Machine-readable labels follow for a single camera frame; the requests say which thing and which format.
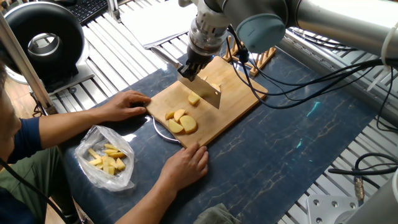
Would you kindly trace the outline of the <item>person's right hand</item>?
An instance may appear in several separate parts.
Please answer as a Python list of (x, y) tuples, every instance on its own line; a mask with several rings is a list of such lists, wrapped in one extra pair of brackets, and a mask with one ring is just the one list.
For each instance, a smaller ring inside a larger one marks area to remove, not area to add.
[(166, 161), (157, 183), (162, 189), (177, 193), (207, 174), (208, 159), (206, 146), (194, 143), (187, 148), (181, 148)]

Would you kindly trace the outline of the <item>person's left hand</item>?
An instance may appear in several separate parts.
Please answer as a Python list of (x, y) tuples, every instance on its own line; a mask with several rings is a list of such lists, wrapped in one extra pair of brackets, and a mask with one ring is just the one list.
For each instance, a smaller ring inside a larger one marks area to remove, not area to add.
[(151, 99), (134, 90), (119, 92), (103, 106), (97, 108), (98, 122), (123, 121), (146, 112), (145, 104)]

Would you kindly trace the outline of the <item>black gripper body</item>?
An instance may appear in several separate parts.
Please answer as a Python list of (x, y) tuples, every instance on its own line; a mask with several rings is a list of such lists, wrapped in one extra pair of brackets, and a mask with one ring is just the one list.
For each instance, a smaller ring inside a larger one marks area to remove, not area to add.
[(188, 35), (188, 65), (205, 67), (219, 53), (223, 44), (223, 32), (205, 34), (190, 31)]

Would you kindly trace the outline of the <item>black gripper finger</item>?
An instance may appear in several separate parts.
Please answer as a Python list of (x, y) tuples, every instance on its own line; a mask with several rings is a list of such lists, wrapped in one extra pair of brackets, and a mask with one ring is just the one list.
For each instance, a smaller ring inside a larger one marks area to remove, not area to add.
[(185, 65), (182, 65), (179, 68), (178, 72), (181, 74), (182, 77), (192, 82), (196, 78), (199, 70), (200, 70), (200, 64), (196, 61), (188, 59), (185, 62)]
[(209, 77), (208, 74), (208, 64), (202, 66), (199, 73), (197, 74), (202, 80), (207, 80)]

